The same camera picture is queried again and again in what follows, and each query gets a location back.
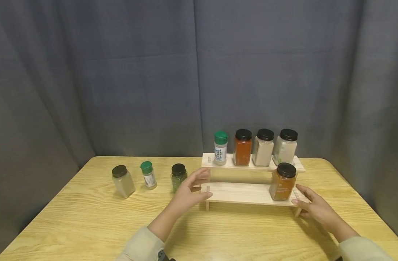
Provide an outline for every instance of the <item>beige sleeve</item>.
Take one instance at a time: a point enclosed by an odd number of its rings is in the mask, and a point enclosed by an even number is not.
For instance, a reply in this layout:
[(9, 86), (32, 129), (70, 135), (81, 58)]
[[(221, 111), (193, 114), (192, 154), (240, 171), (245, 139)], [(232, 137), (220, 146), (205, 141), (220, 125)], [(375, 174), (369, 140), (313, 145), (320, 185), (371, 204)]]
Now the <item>beige sleeve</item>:
[(140, 228), (126, 243), (116, 261), (156, 261), (164, 243), (147, 227)]
[(344, 261), (392, 261), (375, 242), (365, 237), (352, 237), (339, 244)]

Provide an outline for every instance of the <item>person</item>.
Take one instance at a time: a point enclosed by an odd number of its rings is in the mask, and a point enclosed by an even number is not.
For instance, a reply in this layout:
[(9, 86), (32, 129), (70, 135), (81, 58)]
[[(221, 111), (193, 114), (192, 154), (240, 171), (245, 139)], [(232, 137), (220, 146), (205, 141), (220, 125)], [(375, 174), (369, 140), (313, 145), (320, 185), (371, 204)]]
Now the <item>person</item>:
[[(210, 170), (201, 168), (194, 171), (182, 182), (168, 206), (149, 224), (140, 228), (128, 240), (117, 261), (156, 261), (158, 253), (170, 234), (174, 223), (192, 206), (207, 200), (212, 192), (194, 193), (201, 188), (197, 185), (210, 182)], [(313, 218), (339, 242), (339, 249), (344, 261), (390, 261), (388, 256), (370, 239), (361, 237), (350, 227), (331, 206), (308, 187), (296, 185), (312, 203), (292, 200), (302, 208), (301, 216)]]

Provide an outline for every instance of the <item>rack leg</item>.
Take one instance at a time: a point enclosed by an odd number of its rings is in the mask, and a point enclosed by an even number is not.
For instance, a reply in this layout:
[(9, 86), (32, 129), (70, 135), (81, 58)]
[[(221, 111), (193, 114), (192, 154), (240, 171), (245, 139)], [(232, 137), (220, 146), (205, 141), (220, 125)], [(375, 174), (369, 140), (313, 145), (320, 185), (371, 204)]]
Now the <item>rack leg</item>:
[[(210, 191), (210, 187), (207, 186), (207, 187), (206, 187), (206, 192), (209, 192), (209, 191)], [(210, 202), (209, 202), (209, 201), (206, 201), (206, 211), (209, 211), (209, 205), (210, 205)]]
[(301, 211), (302, 211), (301, 208), (296, 208), (295, 217), (298, 217)]

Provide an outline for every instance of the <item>small spice bottle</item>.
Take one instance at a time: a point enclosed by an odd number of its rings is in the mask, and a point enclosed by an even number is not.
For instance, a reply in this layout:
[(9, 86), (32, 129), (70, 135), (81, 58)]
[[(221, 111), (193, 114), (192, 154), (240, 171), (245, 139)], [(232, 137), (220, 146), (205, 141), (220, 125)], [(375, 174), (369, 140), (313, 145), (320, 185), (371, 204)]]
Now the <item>small spice bottle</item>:
[(215, 133), (215, 160), (216, 165), (223, 166), (226, 164), (226, 147), (227, 147), (227, 134), (226, 132)]
[(259, 129), (254, 139), (252, 160), (256, 166), (268, 166), (273, 153), (275, 134), (269, 129)]
[(171, 168), (171, 183), (173, 184), (173, 191), (176, 192), (180, 184), (187, 178), (186, 167), (177, 163)]
[(113, 168), (112, 180), (116, 186), (116, 190), (122, 197), (127, 198), (135, 192), (135, 185), (132, 181), (131, 174), (124, 165)]
[(292, 164), (298, 146), (298, 133), (292, 129), (282, 129), (273, 151), (273, 161), (276, 165), (281, 162)]
[(239, 129), (235, 133), (234, 164), (248, 166), (251, 158), (252, 133), (248, 129)]
[(157, 181), (154, 176), (154, 169), (152, 168), (152, 163), (145, 161), (141, 163), (142, 175), (144, 176), (145, 184), (147, 189), (153, 190), (157, 187)]
[(273, 200), (288, 200), (296, 183), (296, 168), (282, 162), (271, 174), (270, 195)]

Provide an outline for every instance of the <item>dried herbs jar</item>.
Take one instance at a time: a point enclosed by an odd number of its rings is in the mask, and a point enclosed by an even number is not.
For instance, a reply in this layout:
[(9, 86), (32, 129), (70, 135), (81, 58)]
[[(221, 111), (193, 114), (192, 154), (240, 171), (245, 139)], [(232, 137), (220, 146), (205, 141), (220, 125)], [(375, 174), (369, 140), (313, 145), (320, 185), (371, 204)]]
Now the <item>dried herbs jar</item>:
[(173, 191), (176, 192), (180, 184), (187, 178), (186, 167), (177, 163), (171, 168), (171, 183), (173, 185)]

